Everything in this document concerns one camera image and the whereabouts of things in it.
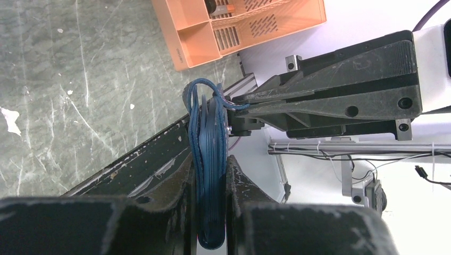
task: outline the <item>worn black surface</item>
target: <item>worn black surface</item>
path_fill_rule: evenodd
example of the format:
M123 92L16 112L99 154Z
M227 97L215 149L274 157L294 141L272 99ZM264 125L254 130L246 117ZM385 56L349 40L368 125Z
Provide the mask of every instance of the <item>worn black surface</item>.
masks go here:
M0 200L0 254L195 254L189 155L137 198ZM397 254L380 216L361 207L281 205L228 158L228 254Z
M232 129L234 118L251 118L291 138L372 133L396 137L395 120L422 113L410 31L298 60L298 65L298 71L276 75L254 92L235 97L234 102L251 106L232 116Z
M241 170L236 158L227 159L227 251L229 255L246 254L243 207L249 202L277 203L253 183Z
M136 201L125 197L0 201L0 254L196 254L194 169Z
M72 195L127 195L144 180L154 176L149 188L177 170L190 153L186 123L188 117L178 120L157 135L120 157L70 190ZM158 172L173 160L169 169Z
M398 254L380 216L362 207L248 204L243 254Z

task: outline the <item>gray marble floor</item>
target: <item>gray marble floor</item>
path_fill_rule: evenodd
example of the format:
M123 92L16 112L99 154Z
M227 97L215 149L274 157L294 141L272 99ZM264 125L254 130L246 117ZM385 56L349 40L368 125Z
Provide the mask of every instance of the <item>gray marble floor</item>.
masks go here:
M176 72L150 0L3 0L0 21L0 197L60 195L185 115L188 81L242 77L236 55Z

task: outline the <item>scratch mark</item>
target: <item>scratch mark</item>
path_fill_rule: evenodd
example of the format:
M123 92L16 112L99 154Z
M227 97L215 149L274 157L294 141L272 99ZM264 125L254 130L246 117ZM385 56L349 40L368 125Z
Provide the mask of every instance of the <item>scratch mark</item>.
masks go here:
M61 169L60 165L58 163L56 163L55 159L53 158L53 154L51 151L47 152L47 158L50 159L51 163L53 164L53 167L60 170L60 172L63 172L63 169Z
M110 19L113 17L114 13L116 12L116 10L119 8L119 6L121 6L123 0L121 0L121 2L116 6L116 8L114 8L114 10L111 12L110 17L106 20L105 24L103 24L102 28L100 29L100 33L103 32L103 29L105 28L106 24L110 21Z
M163 59L161 59L161 55L159 54L158 50L156 50L156 54L158 55L158 58L160 59L160 63L163 63ZM174 82L172 82L171 76L169 75L168 69L166 68L164 63L162 65L163 65L164 71L166 72L166 75L168 76L169 81L171 82L171 84L174 84Z
M221 76L222 80L221 80L221 83L224 83L225 80L226 80L226 68L227 68L227 63L229 62L229 59L230 59L230 58L226 58L226 59L225 59L224 70L222 70L222 76Z
M156 134L156 117L155 117L155 107L154 107L154 93L151 90L151 101L152 101L152 125L154 128L154 133Z
M102 43L102 45L100 46L100 48L96 51L96 53L94 54L94 56L91 58L91 62L89 62L90 64L93 63L94 58L97 56L97 54L103 49L103 46L105 46L105 42Z
M75 178L80 180L80 173L78 172L78 161L77 161L77 150L75 149L75 146L73 147L73 158L75 161Z
M214 76L216 78L216 82L219 81L217 61L214 62L214 72L213 73L214 73Z
M3 172L2 172L1 169L0 169L0 176L2 177L3 181L6 183L6 179L5 179L5 177L3 176Z
M138 146L138 130L135 133L135 147Z
M124 135L121 133L121 136L122 136L122 140L124 141L124 149L125 149L125 151L126 151L126 153L127 153L127 141L126 141L126 138L124 137Z
M75 13L76 13L76 18L77 18L78 37L80 38L81 63L83 64L83 72L85 75L85 84L86 84L85 101L86 101L86 107L89 107L88 73L86 72L85 57L83 55L83 42L81 41L80 22L78 19L78 0L75 0Z
M116 76L116 79L114 80L113 84L114 84L114 89L118 89L119 87L119 77L118 77L118 73L114 72L114 76Z
M31 149L31 141L30 141L30 117L28 116L28 102L27 99L24 97L25 104L26 104L26 112L27 112L27 120L25 121L25 141L27 142L28 148Z
M52 103L51 104L51 106L52 106L52 114L50 115L52 121L50 121L50 119L47 119L47 124L48 124L48 127L50 128L50 135L52 136L52 139L50 140L50 145L48 146L47 152L51 150L53 141L55 140L55 133L53 132L53 125L55 123L55 109L53 107L53 100L52 99L50 99L50 102Z
M16 163L14 163L11 159L10 162L13 163L14 166L16 166L18 169L20 169L19 171L19 181L17 184L17 196L20 195L20 184L22 184L22 173L23 173L23 157L22 157L22 164L21 167L19 167Z
M37 156L35 156L35 155L33 155L33 156L36 158L36 160L38 160L39 164L43 167L44 171L46 173L48 173L47 168L45 167L44 163L42 163L42 161Z
M69 97L68 97L68 99L69 99L69 102L71 103L71 105L73 106L73 108L75 109L75 111L77 112L77 114L80 116L80 118L81 118L81 120L83 121L83 123L86 125L86 127L88 127L90 130L91 130L91 137L92 137L92 135L93 136L95 136L100 142L102 142L102 144L106 147L106 148L108 148L110 151L111 151L111 153L113 154L113 155L116 155L116 151L111 147L111 146L109 146L107 143L106 143L106 141L105 141L105 139L102 139L99 135L98 135L98 133L88 124L88 122L86 121L86 119L83 117L83 115L80 113L80 111L78 110L78 108L75 106L75 104L73 103L73 101L72 101L72 99L70 99Z
M124 112L126 110L126 104L127 104L127 102L130 102L130 98L131 98L131 95L133 94L133 90L135 88L135 84L136 84L136 79L133 80L133 84L131 85L131 89L130 89L130 91L127 92L127 98L124 101L124 105L122 106L122 113L121 113L121 117L119 118L119 124L122 123L122 117L124 116Z
M56 185L63 187L63 189L65 189L66 191L69 191L69 189L66 188L63 184L61 184L61 182L56 182L54 179L51 179L51 180L52 180L52 182L55 183Z
M171 124L171 121L169 120L168 104L166 103L166 100L163 100L163 103L164 103L164 109L166 111L166 120L168 121L168 125L169 125L169 124Z
M124 61L124 64L126 65L127 80L130 81L130 76L128 75L127 63L125 61Z
M66 132L66 126L67 126L67 122L66 122L66 99L60 95L60 105L61 105L61 113L63 114L63 122L64 122L64 128L63 128L63 132Z

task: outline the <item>white stain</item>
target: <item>white stain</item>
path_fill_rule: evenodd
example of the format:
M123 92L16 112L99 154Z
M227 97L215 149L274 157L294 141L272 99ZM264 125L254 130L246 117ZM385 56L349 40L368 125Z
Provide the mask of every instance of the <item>white stain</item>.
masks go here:
M8 132L15 133L21 137L22 135L21 135L20 129L17 127L17 125L15 123L15 121L17 120L17 118L20 115L19 112L16 112L14 110L8 110L8 109L1 108L1 107L0 107L0 109L2 110L2 114L5 117L6 125L8 125Z

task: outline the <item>orange plastic crate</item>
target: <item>orange plastic crate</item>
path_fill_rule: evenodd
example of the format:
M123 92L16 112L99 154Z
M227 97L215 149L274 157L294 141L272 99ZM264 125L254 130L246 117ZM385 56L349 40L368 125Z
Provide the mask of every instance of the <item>orange plastic crate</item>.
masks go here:
M204 0L152 0L176 70L326 22L323 0L216 0L233 13L209 16Z

